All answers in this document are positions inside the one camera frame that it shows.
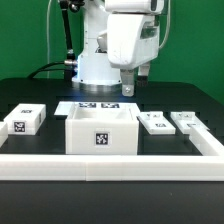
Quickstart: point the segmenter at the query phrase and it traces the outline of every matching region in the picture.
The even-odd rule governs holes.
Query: black mount
[[[76,60],[76,56],[72,47],[72,38],[70,31],[70,24],[68,18],[68,9],[72,12],[76,13],[80,10],[82,6],[85,5],[84,0],[59,0],[59,5],[62,11],[62,18],[64,22],[64,30],[65,30],[65,38],[66,38],[66,46],[67,46],[67,60]],[[75,67],[67,66],[64,70],[64,79],[66,81],[71,81],[72,77],[76,75]]]

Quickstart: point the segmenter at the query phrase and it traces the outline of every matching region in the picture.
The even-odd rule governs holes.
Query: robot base
[[[72,87],[76,89],[81,89],[84,91],[89,92],[96,92],[96,93],[107,93],[107,92],[116,92],[120,91],[122,88],[122,84],[114,84],[114,85],[98,85],[98,84],[87,84],[83,82],[77,82],[72,80]]]

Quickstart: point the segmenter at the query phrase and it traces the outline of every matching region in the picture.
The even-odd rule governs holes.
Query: black tabletop
[[[134,97],[96,94],[63,80],[0,81],[0,120],[19,103],[46,104],[47,117],[36,136],[9,136],[4,154],[65,154],[65,117],[59,101],[132,102],[141,111],[195,111],[224,144],[224,107],[191,84],[151,82]],[[140,125],[139,154],[200,153],[177,129],[175,136],[150,136]],[[2,223],[224,223],[223,182],[50,182],[1,181]]]

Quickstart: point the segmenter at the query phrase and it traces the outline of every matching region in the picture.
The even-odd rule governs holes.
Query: white box
[[[133,103],[74,103],[66,119],[66,154],[137,155],[139,113]]]
[[[209,130],[192,111],[171,112],[171,118],[183,134],[190,134],[192,126]]]
[[[139,120],[151,135],[174,135],[176,132],[162,111],[141,112]]]
[[[44,104],[19,104],[4,121],[8,133],[14,135],[35,135],[46,117]]]
[[[8,138],[8,128],[5,122],[0,122],[0,147]]]

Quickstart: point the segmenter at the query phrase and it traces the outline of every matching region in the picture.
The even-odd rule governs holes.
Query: green background
[[[48,0],[1,1],[0,7],[0,79],[25,77],[47,63]],[[152,62],[149,79],[192,83],[224,104],[223,9],[223,0],[172,0],[170,36]],[[74,50],[79,54],[82,13],[70,14],[70,19]],[[162,17],[161,36],[165,22]],[[64,30],[57,0],[51,7],[50,49],[51,61],[64,60]]]

